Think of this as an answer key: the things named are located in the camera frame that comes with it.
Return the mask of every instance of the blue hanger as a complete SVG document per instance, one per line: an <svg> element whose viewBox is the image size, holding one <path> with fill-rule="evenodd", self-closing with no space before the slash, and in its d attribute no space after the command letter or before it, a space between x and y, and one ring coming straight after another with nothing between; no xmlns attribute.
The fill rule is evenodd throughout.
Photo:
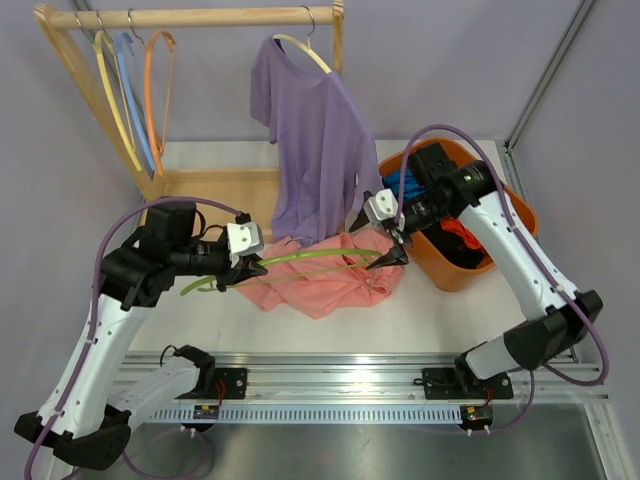
<svg viewBox="0 0 640 480"><path fill-rule="evenodd" d="M120 65L120 74L122 75L122 85L124 87L125 96L127 97L126 101L129 104L129 111L131 112L131 119L133 120L133 126L136 129L136 133L138 135L138 140L140 141L140 145L142 146L142 150L144 152L144 156L147 159L147 163L151 168L152 172L156 171L156 163L153 160L153 155L151 154L151 147L149 145L149 137L142 126L142 121L140 120L140 115L138 115L138 105L136 104L135 97L133 96L133 90L131 89L131 82L129 81L129 74L127 73L127 62L124 58L124 48L123 43L127 45L129 49L129 53L136 60L136 56L133 53L133 48L131 48L131 44L133 43L133 39L131 35L127 32L122 32L116 38L116 55L118 57L118 65Z"/></svg>

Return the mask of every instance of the gray floor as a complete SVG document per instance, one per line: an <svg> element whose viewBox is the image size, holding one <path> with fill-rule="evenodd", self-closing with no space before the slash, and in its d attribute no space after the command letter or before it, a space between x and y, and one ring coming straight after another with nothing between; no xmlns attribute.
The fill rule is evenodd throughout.
<svg viewBox="0 0 640 480"><path fill-rule="evenodd" d="M498 410L498 420L514 414ZM150 440L166 426L145 425L128 451L148 473L171 477L197 462L200 448L186 434ZM214 448L207 468L194 479L209 480L600 480L604 471L584 413L576 407L538 406L520 426L467 438L428 426L218 425L209 432ZM118 461L107 472L83 479L138 479Z"/></svg>

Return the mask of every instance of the laundry basket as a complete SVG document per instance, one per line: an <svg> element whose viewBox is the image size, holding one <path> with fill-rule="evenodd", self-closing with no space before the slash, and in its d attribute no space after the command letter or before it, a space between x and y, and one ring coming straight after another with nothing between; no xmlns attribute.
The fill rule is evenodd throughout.
<svg viewBox="0 0 640 480"><path fill-rule="evenodd" d="M413 146L411 152L413 153L432 143L440 143L447 156L456 162L459 167L464 167L476 160L464 147L447 138L430 138L418 142ZM400 170L402 154L403 152L398 152L379 165L378 168L383 177L396 170ZM513 207L520 216L522 223L524 223L532 235L536 235L538 232L538 219L535 212L509 187L505 186L505 190L511 197ZM429 275L438 288L447 292L459 292L463 290L495 266L491 257L486 256L484 260L480 262L478 268L461 268L447 260L422 232L414 233L411 239L413 240L413 247L407 246L407 251L413 261L420 265L420 268Z"/></svg>

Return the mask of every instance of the black cloth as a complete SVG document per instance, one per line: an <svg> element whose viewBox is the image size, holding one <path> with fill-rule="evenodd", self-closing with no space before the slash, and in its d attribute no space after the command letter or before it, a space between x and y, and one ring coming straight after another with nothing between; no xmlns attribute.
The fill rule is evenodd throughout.
<svg viewBox="0 0 640 480"><path fill-rule="evenodd" d="M422 234L454 265L460 268L475 270L485 256L483 250L467 247L462 237L452 232L445 232L440 222L422 230Z"/></svg>

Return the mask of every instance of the orange hanger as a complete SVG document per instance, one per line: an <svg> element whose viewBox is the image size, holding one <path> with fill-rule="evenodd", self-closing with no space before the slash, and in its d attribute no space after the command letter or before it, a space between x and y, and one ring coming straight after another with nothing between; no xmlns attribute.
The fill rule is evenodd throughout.
<svg viewBox="0 0 640 480"><path fill-rule="evenodd" d="M159 141L156 135L155 121L153 119L153 100L151 96L151 65L153 63L153 47L156 43L158 36L162 35L167 47L171 53L171 59L169 60L169 86L167 88L167 102L164 111L164 126L162 127L162 140ZM176 41L166 30L159 30L151 35L151 39L147 43L147 54L144 62L144 104L147 114L147 134L149 135L149 145L151 146L151 153L156 163L158 175L164 175L164 168L162 167L162 155L164 154L164 147L167 143L167 127L169 126L169 104L171 103L171 90L173 87L173 71L175 61L175 44Z"/></svg>

